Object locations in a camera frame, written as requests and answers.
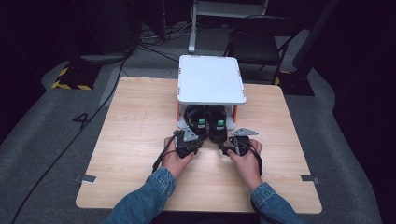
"denim sleeve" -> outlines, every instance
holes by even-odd
[[[175,187],[173,175],[160,167],[148,177],[145,185],[119,201],[102,223],[150,223],[161,213]]]
[[[253,191],[250,199],[261,213],[279,223],[304,223],[291,205],[265,182]],[[261,218],[261,224],[263,223],[269,222]]]

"gray floor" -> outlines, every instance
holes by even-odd
[[[197,55],[221,56],[226,29],[203,30],[198,34]],[[302,32],[290,46],[283,70],[294,70],[291,61],[309,32]],[[159,47],[176,57],[188,54],[189,37],[170,40]],[[120,63],[104,66],[93,91],[52,89],[50,86],[64,67],[59,64],[43,77],[47,92],[23,117],[0,146],[0,223],[10,223],[19,205],[78,133],[80,123],[72,119],[90,116],[111,90]],[[137,49],[124,65],[123,76],[177,78],[178,63],[159,54]],[[243,76],[257,71],[241,66]],[[308,76],[315,96],[285,96],[308,166],[317,178],[323,210],[318,215],[302,215],[307,223],[381,223],[372,187],[355,160],[332,116],[332,88],[313,70]],[[79,183],[76,175],[85,173],[99,132],[106,117],[104,106],[62,155],[22,208],[17,223],[98,223],[109,210],[80,209],[75,199]]]

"chair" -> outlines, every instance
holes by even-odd
[[[292,18],[274,16],[248,16],[241,19],[229,34],[224,57],[234,57],[239,63],[276,66],[272,84],[275,84],[280,65],[285,57],[289,42],[302,30]],[[278,47],[277,36],[288,37]]]

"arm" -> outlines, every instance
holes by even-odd
[[[250,140],[250,144],[260,155],[262,144],[256,140]],[[260,216],[262,223],[268,223],[262,217],[269,217],[277,221],[275,223],[304,223],[290,204],[262,181],[259,164],[252,152],[249,151],[245,156],[239,157],[233,151],[228,150],[228,155],[235,162],[238,173],[251,193],[250,200],[257,208],[256,212],[259,216],[263,215]]]
[[[193,154],[181,159],[172,142],[163,158],[162,167],[152,173],[138,190],[126,195],[114,207],[111,215],[103,223],[150,223],[161,213],[167,199],[176,187],[176,179],[192,161]]]

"hand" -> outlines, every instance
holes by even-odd
[[[170,140],[171,140],[170,137],[165,138],[164,145],[166,146],[166,144],[168,144]],[[170,153],[168,153],[163,158],[161,166],[168,169],[168,171],[174,176],[174,178],[178,178],[181,175],[181,173],[183,173],[186,166],[192,161],[194,154],[190,153],[190,155],[181,159],[176,153],[175,141],[172,141],[172,143],[169,145],[169,148],[166,150],[165,154],[167,152]]]
[[[254,139],[250,139],[250,144],[256,148],[257,153],[260,155],[262,152],[262,144]],[[236,155],[232,150],[227,150],[231,160],[236,164],[236,170],[241,175],[245,184],[247,185],[250,192],[253,192],[262,183],[260,177],[259,163],[257,162],[254,154],[249,151],[245,156],[240,157]]]

